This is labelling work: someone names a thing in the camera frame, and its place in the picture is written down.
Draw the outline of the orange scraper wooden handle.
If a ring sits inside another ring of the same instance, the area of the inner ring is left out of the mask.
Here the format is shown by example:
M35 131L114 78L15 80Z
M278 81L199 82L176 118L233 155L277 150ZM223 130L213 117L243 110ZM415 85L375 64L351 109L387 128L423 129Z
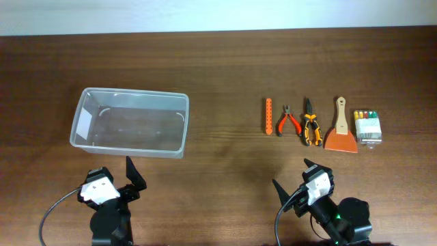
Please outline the orange scraper wooden handle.
M357 153L356 140L346 120L346 100L338 97L336 101L337 119L334 127L326 134L324 148L340 152Z

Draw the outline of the orange black long-nose pliers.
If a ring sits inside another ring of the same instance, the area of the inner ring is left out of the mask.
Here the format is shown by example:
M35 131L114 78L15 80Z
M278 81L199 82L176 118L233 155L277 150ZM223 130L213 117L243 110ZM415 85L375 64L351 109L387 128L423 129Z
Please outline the orange black long-nose pliers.
M313 141L311 141L309 138L310 130L314 131L315 138ZM311 144L322 146L323 144L320 125L318 124L316 114L313 112L311 101L308 98L305 99L305 113L303 115L302 123L302 140L306 146L310 146Z

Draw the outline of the clear plastic container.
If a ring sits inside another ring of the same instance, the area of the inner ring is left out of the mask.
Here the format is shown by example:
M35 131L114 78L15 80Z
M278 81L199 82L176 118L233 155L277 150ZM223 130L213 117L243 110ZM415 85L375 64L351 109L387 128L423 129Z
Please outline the clear plastic container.
M70 144L92 154L181 159L189 109L183 93L88 87L76 107Z

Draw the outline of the orange perforated strip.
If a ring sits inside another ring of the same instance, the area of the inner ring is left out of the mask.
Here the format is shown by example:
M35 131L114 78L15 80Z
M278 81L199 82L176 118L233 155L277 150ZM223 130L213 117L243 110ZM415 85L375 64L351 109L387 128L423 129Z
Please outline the orange perforated strip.
M272 99L267 98L266 99L266 121L265 121L265 131L267 135L271 135L273 132L272 127Z

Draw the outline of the clear box coloured pegs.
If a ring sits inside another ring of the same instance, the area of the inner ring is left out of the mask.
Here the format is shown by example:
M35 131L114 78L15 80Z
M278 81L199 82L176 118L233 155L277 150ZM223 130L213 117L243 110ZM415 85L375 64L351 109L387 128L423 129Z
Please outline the clear box coloured pegs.
M372 149L382 143L380 118L376 111L355 110L356 141Z

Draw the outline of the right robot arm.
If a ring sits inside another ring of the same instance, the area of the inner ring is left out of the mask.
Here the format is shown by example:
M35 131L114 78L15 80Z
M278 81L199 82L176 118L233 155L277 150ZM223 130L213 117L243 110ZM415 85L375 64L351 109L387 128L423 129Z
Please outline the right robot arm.
M281 244L280 217L292 209L297 217L309 213L310 219L315 219L334 245L370 245L372 225L369 220L369 204L355 197L347 197L339 204L334 203L331 199L335 188L332 169L309 159L305 159L304 163L308 169L302 173L303 183L293 194L288 194L276 180L272 181L281 202L274 223L277 244Z

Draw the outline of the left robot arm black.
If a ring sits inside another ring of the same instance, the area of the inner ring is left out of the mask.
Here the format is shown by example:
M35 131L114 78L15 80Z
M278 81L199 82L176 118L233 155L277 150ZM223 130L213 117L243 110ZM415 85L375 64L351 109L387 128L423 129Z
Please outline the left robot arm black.
M88 172L79 189L77 200L95 210L90 219L92 245L133 245L130 202L140 198L147 188L131 158L126 157L126 177L130 183L116 188L107 167Z

